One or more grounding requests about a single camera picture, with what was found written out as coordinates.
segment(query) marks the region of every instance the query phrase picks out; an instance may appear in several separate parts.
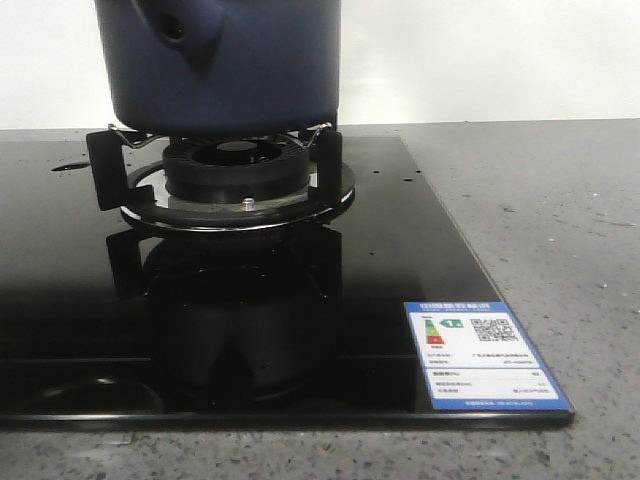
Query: blue pot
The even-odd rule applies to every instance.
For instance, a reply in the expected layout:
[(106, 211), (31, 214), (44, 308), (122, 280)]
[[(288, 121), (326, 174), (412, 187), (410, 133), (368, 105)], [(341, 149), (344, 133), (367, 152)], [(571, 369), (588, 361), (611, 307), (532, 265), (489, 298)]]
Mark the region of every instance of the blue pot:
[(184, 137), (335, 119), (340, 0), (95, 0), (116, 115)]

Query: speckled countertop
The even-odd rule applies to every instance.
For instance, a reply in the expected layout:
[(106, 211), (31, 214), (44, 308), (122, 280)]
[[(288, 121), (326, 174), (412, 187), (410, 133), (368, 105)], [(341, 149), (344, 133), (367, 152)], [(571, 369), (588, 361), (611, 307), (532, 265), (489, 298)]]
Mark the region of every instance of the speckled countertop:
[(575, 404), (575, 424), (545, 432), (0, 433), (0, 478), (640, 478), (640, 121), (342, 130), (403, 138)]

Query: white wall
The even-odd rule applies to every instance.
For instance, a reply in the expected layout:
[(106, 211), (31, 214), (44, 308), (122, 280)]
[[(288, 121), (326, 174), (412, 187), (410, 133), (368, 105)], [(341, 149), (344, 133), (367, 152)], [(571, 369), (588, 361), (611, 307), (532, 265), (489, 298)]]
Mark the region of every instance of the white wall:
[[(0, 20), (0, 129), (113, 121), (91, 0)], [(343, 0), (343, 25), (342, 123), (640, 117), (638, 0)]]

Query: gas burner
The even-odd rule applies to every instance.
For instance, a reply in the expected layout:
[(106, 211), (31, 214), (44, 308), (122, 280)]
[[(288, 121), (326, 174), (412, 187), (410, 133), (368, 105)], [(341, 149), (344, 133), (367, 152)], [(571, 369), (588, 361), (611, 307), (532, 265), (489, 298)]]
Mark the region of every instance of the gas burner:
[(287, 196), (309, 182), (309, 150), (286, 135), (181, 140), (162, 154), (166, 189), (184, 200), (238, 204)]
[(101, 210), (120, 207), (132, 226), (170, 232), (268, 229), (328, 222), (355, 196), (342, 136), (315, 131), (241, 139), (172, 139), (162, 161), (126, 174), (122, 146), (155, 137), (109, 131), (87, 136)]

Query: burner cap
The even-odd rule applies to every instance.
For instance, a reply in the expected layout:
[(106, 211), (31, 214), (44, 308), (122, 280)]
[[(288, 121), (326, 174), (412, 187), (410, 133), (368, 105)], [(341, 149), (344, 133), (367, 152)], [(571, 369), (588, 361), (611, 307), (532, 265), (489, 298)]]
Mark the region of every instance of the burner cap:
[(284, 135), (182, 140), (162, 155), (167, 190), (194, 202), (240, 203), (288, 195), (309, 180), (309, 153)]

